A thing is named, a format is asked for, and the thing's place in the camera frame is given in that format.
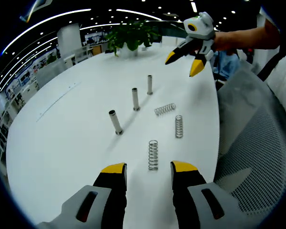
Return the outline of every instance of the coil spring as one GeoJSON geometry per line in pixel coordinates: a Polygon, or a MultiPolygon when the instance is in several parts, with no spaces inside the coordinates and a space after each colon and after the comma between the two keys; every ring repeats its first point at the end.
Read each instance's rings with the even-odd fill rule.
{"type": "Polygon", "coordinates": [[[156,140],[148,143],[148,169],[158,170],[158,141],[156,140]]]}
{"type": "Polygon", "coordinates": [[[154,110],[154,112],[155,112],[155,114],[157,116],[159,116],[159,115],[163,115],[166,112],[173,111],[174,109],[176,109],[176,105],[175,104],[168,104],[166,106],[162,106],[162,107],[156,108],[154,110]]]}
{"type": "Polygon", "coordinates": [[[175,117],[175,136],[176,138],[183,137],[183,118],[181,115],[175,117]]]}

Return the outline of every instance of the green leaves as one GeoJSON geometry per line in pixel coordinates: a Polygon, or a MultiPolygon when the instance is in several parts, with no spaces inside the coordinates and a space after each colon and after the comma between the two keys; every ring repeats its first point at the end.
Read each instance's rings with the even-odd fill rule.
{"type": "Polygon", "coordinates": [[[106,38],[109,40],[108,48],[114,50],[116,55],[117,49],[122,48],[124,43],[131,51],[135,51],[139,45],[150,47],[153,43],[153,36],[159,36],[152,27],[147,26],[145,21],[134,23],[131,21],[127,25],[119,25],[112,29],[106,38]]]}

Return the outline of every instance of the metal tube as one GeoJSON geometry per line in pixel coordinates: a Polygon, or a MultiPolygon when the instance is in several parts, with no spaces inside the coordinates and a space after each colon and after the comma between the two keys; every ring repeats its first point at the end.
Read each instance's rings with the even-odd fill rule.
{"type": "Polygon", "coordinates": [[[139,99],[138,99],[138,89],[133,88],[132,92],[133,92],[133,110],[139,111],[140,107],[139,107],[139,99]]]}
{"type": "Polygon", "coordinates": [[[147,94],[148,94],[148,95],[152,95],[152,94],[153,94],[153,91],[152,91],[152,88],[153,88],[153,77],[152,77],[152,75],[148,75],[148,77],[147,77],[147,83],[148,83],[148,91],[147,91],[147,94]]]}
{"type": "Polygon", "coordinates": [[[113,126],[114,126],[114,128],[115,128],[115,133],[116,133],[117,135],[123,134],[123,130],[122,130],[121,126],[120,126],[118,117],[117,117],[116,114],[115,114],[115,110],[111,110],[111,111],[109,112],[109,116],[110,116],[111,121],[112,121],[112,124],[113,124],[113,126]]]}

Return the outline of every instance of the yellow tip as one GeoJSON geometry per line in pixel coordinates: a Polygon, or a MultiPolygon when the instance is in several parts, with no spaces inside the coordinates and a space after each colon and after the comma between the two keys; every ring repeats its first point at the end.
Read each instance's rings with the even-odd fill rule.
{"type": "Polygon", "coordinates": [[[195,166],[190,163],[182,162],[182,161],[172,161],[175,165],[176,172],[188,172],[198,170],[195,166]]]}
{"type": "Polygon", "coordinates": [[[202,60],[195,59],[193,64],[192,64],[192,67],[191,67],[190,77],[193,77],[194,75],[197,75],[203,69],[204,69],[204,63],[202,62],[202,60]]]}
{"type": "Polygon", "coordinates": [[[165,63],[166,63],[173,55],[175,55],[175,53],[172,51],[172,52],[168,55],[168,57],[167,57],[165,63]]]}
{"type": "Polygon", "coordinates": [[[125,163],[119,163],[112,166],[107,166],[101,171],[101,173],[122,173],[124,165],[125,163]]]}

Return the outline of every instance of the gray mesh chair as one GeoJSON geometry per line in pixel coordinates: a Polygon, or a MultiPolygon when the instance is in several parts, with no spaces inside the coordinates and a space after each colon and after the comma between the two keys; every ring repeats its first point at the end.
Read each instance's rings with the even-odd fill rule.
{"type": "Polygon", "coordinates": [[[243,69],[218,91],[218,102],[214,182],[258,225],[286,194],[286,113],[266,83],[243,69]]]}

